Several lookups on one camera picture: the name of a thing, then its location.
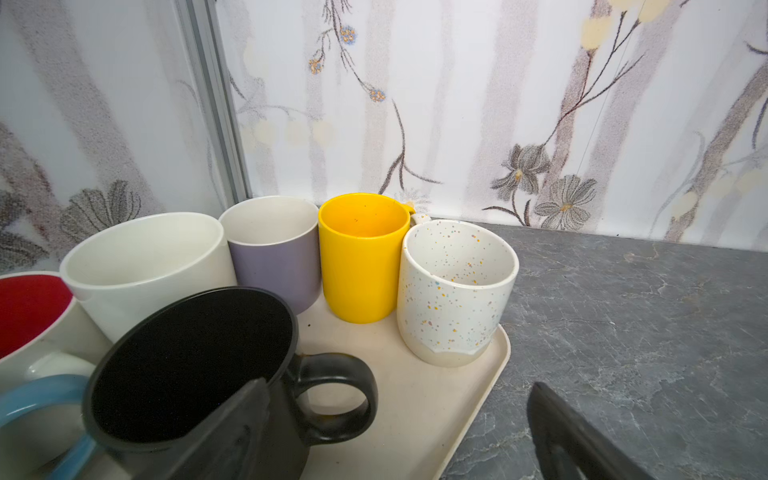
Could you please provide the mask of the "beige serving tray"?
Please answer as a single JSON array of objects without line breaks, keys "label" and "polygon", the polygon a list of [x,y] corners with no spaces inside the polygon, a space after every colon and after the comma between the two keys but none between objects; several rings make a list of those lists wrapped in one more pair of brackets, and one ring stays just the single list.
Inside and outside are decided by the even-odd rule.
[{"label": "beige serving tray", "polygon": [[[510,341],[497,327],[483,354],[459,368],[418,359],[400,337],[393,317],[357,325],[333,316],[324,300],[296,315],[298,352],[343,353],[364,361],[375,376],[378,409],[360,436],[310,449],[297,479],[436,479],[461,443],[510,357]],[[105,460],[96,476],[130,474],[90,437]]]}]

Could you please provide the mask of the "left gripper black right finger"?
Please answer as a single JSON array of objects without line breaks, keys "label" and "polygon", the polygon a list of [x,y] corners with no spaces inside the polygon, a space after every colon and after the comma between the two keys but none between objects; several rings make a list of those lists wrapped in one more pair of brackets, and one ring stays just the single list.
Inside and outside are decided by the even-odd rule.
[{"label": "left gripper black right finger", "polygon": [[526,413],[545,479],[651,477],[546,383],[532,385]]}]

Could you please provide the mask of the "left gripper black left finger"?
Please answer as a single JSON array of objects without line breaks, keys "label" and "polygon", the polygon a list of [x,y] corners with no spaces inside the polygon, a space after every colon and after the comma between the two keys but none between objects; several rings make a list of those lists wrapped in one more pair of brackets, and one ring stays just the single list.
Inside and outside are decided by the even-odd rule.
[{"label": "left gripper black left finger", "polygon": [[255,479],[269,403],[267,382],[249,381],[137,477]]}]

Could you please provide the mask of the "white mug red inside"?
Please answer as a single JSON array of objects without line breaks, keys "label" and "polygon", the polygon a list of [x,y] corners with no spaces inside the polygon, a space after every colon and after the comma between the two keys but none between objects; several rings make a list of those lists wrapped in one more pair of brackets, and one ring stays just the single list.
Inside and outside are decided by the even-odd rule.
[{"label": "white mug red inside", "polygon": [[1,277],[1,390],[54,375],[88,377],[112,347],[55,272]]}]

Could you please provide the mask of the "aluminium corner post left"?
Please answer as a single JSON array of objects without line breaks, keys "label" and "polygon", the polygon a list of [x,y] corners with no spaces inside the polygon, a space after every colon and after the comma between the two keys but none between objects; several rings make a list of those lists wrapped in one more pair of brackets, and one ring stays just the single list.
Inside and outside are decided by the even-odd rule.
[{"label": "aluminium corner post left", "polygon": [[241,142],[230,72],[220,34],[216,3],[175,3],[187,55],[211,142],[214,184],[225,209],[249,199],[252,189]]}]

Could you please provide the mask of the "lavender mug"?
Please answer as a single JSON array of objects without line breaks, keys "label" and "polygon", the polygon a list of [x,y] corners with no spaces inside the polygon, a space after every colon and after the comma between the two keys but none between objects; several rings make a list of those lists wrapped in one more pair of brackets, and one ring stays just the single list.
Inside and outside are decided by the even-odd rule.
[{"label": "lavender mug", "polygon": [[318,207],[301,198],[266,196],[240,202],[219,221],[240,286],[281,297],[296,315],[321,293]]}]

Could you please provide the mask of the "white speckled cup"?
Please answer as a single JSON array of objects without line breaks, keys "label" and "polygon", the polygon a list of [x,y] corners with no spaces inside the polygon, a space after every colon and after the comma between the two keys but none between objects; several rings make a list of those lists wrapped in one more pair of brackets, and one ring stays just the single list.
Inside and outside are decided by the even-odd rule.
[{"label": "white speckled cup", "polygon": [[487,349],[520,261],[500,236],[471,223],[417,213],[404,237],[396,318],[422,361],[460,367]]}]

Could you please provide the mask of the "yellow mug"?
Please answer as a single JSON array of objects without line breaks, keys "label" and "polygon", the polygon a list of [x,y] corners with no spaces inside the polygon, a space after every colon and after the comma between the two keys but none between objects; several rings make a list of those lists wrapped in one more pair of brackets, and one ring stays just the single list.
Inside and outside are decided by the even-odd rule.
[{"label": "yellow mug", "polygon": [[332,313],[355,324],[396,307],[403,239],[413,207],[372,193],[350,193],[319,209],[323,291]]}]

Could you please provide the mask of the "plain white mug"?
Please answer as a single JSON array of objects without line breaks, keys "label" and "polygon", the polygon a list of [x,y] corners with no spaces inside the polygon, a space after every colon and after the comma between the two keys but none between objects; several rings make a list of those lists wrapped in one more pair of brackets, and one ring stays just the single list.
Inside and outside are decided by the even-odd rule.
[{"label": "plain white mug", "polygon": [[145,216],[101,231],[65,256],[59,274],[113,343],[175,301],[237,284],[222,224],[194,212]]}]

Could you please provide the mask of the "black ceramic mug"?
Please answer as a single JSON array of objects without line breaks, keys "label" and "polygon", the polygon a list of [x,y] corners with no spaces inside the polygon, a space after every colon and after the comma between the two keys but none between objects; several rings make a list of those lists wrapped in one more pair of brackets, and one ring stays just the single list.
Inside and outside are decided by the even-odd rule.
[{"label": "black ceramic mug", "polygon": [[297,479],[310,449],[363,434],[378,409],[375,376],[343,353],[298,352],[299,326],[279,296],[252,287],[197,293],[125,334],[91,375],[82,403],[87,434],[138,474],[252,380],[269,414],[261,445],[253,418],[204,467],[230,477]]}]

